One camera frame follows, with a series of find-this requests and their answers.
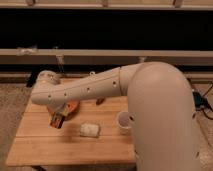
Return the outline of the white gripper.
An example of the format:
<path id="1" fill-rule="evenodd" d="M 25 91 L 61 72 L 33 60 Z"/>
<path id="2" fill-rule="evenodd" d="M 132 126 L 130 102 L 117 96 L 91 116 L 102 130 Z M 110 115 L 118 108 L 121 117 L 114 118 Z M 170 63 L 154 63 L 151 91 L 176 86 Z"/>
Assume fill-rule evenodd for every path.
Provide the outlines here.
<path id="1" fill-rule="evenodd" d="M 48 105 L 47 110 L 51 114 L 52 119 L 50 121 L 51 126 L 62 126 L 68 113 L 65 112 L 65 104 Z"/>

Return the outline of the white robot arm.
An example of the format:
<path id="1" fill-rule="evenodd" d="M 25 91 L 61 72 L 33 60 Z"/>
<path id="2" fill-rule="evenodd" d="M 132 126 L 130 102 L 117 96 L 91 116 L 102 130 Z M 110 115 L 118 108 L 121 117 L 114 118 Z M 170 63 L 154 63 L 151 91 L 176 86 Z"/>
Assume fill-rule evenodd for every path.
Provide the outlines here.
<path id="1" fill-rule="evenodd" d="M 201 171 L 195 102 L 176 67 L 144 62 L 62 83 L 39 73 L 31 100 L 60 113 L 71 100 L 125 96 L 137 171 Z"/>

